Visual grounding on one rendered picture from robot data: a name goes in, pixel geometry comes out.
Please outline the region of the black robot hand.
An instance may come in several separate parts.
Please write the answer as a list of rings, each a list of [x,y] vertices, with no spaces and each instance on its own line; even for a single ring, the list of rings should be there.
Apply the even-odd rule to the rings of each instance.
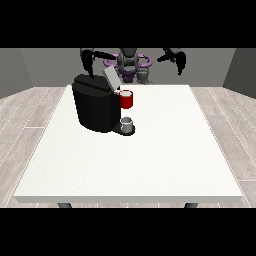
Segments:
[[[95,58],[115,60],[116,57],[112,54],[95,51],[93,48],[81,48],[80,57],[83,64],[83,68],[88,72],[91,78],[94,78],[93,74],[93,61]]]
[[[177,66],[178,75],[181,75],[186,66],[186,54],[181,48],[164,48],[165,54],[157,59],[158,62],[171,61]]]

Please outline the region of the pale grey machine lid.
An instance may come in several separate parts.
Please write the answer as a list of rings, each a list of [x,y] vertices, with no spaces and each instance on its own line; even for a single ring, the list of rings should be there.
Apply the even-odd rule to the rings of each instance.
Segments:
[[[113,91],[116,91],[118,87],[122,84],[113,66],[105,68],[103,70],[103,74]]]

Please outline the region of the small grey coffee pod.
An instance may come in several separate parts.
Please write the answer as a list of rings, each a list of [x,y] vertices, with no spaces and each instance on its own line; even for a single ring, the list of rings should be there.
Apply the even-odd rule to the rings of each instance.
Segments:
[[[147,68],[140,68],[137,71],[137,81],[142,84],[148,82],[149,70]]]

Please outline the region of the black coffee machine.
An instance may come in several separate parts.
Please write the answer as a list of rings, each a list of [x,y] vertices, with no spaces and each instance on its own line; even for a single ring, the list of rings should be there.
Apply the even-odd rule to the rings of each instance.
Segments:
[[[118,88],[113,91],[104,76],[80,74],[74,78],[72,91],[79,122],[85,128],[101,133],[116,132],[123,136],[135,133],[121,131],[121,110]]]

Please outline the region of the red pod holder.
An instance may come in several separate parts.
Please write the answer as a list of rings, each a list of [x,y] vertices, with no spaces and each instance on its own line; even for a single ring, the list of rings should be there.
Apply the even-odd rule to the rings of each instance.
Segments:
[[[119,92],[120,107],[129,109],[133,106],[133,92],[130,90],[122,90]]]

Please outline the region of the small grey cup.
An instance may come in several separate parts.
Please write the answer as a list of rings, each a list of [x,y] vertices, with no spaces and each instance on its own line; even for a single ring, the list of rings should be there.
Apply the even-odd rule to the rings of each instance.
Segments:
[[[124,133],[129,133],[133,129],[133,121],[130,117],[123,117],[120,120],[121,131]]]

